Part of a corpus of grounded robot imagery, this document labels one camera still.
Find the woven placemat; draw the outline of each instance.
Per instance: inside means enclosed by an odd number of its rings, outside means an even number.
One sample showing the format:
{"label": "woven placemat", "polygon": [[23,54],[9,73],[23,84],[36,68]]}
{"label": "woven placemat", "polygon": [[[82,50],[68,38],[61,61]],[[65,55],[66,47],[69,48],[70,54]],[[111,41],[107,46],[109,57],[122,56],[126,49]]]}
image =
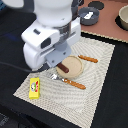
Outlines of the woven placemat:
{"label": "woven placemat", "polygon": [[[71,79],[84,84],[85,90],[59,80],[51,80],[46,77],[46,71],[44,71],[29,74],[14,96],[81,128],[90,128],[114,47],[114,45],[84,37],[81,37],[79,42],[71,47],[72,54],[98,59],[98,63],[82,60],[85,66],[84,72],[78,78]],[[47,72],[57,73],[55,68]],[[28,97],[29,82],[30,78],[34,77],[40,78],[40,98],[30,100]]]}

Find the snack package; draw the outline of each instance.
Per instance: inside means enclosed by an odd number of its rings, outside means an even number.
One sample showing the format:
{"label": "snack package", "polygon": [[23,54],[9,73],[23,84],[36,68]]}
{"label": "snack package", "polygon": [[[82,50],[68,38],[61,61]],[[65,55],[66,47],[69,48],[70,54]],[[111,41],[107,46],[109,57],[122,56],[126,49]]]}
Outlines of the snack package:
{"label": "snack package", "polygon": [[30,90],[29,90],[29,98],[30,99],[38,99],[40,96],[40,79],[31,78],[30,79]]}

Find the black object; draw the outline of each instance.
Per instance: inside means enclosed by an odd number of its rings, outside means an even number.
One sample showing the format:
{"label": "black object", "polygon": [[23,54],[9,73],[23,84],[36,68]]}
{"label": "black object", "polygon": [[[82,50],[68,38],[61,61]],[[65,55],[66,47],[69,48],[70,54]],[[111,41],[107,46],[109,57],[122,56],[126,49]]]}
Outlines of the black object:
{"label": "black object", "polygon": [[88,7],[94,7],[98,10],[102,10],[104,8],[104,3],[100,1],[92,1],[88,4]]}
{"label": "black object", "polygon": [[45,48],[47,47],[48,45],[51,44],[51,38],[47,38],[46,40],[44,40],[42,43],[41,43],[41,48]]}
{"label": "black object", "polygon": [[84,0],[73,0],[71,5],[72,10],[72,20],[75,20],[78,16],[78,6],[84,4]]}
{"label": "black object", "polygon": [[34,29],[34,32],[35,32],[37,35],[40,34],[40,32],[39,32],[37,29]]}
{"label": "black object", "polygon": [[79,0],[80,4],[79,6],[82,6],[84,4],[84,0]]}
{"label": "black object", "polygon": [[125,30],[125,31],[128,31],[128,30],[126,30],[125,28],[122,27],[122,24],[121,24],[121,21],[120,21],[120,16],[117,16],[117,17],[116,17],[115,22],[116,22],[116,24],[117,24],[121,29],[123,29],[123,30]]}

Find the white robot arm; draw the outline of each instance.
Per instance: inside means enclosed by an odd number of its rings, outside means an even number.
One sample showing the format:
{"label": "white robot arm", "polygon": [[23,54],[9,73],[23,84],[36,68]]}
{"label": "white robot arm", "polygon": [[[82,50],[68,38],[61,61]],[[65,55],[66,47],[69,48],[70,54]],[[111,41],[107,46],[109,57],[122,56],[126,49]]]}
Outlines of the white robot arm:
{"label": "white robot arm", "polygon": [[2,0],[8,7],[35,13],[37,19],[22,33],[27,65],[38,70],[55,67],[71,54],[81,34],[80,18],[72,21],[73,0]]}

